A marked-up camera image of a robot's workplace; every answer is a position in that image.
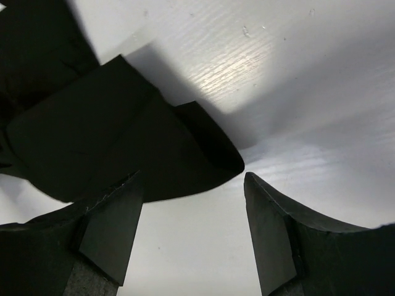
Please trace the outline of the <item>black long sleeve shirt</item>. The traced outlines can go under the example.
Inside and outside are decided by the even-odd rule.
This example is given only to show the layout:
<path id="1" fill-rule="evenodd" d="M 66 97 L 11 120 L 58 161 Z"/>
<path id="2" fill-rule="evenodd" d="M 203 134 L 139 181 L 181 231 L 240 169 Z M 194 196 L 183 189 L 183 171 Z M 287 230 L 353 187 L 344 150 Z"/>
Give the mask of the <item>black long sleeve shirt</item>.
<path id="1" fill-rule="evenodd" d="M 100 64 L 67 2 L 4 2 L 2 174 L 75 202 L 140 172 L 150 202 L 211 190 L 243 170 L 197 102 L 170 105 L 121 55 Z"/>

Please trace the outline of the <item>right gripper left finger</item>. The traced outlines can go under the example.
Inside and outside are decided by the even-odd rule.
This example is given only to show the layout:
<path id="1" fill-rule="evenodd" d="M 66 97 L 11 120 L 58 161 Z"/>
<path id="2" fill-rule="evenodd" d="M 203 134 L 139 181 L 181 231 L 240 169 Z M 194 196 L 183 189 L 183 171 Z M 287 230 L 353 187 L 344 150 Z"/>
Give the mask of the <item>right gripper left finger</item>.
<path id="1" fill-rule="evenodd" d="M 141 175 L 26 223 L 1 226 L 2 295 L 116 295 L 143 205 Z"/>

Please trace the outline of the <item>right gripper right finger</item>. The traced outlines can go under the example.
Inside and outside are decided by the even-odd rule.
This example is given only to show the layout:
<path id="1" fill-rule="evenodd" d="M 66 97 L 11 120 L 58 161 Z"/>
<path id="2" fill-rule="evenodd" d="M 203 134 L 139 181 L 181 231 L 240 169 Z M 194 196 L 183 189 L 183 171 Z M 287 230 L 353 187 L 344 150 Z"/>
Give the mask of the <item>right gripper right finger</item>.
<path id="1" fill-rule="evenodd" d="M 394 225 L 325 216 L 255 173 L 244 196 L 262 295 L 393 295 Z"/>

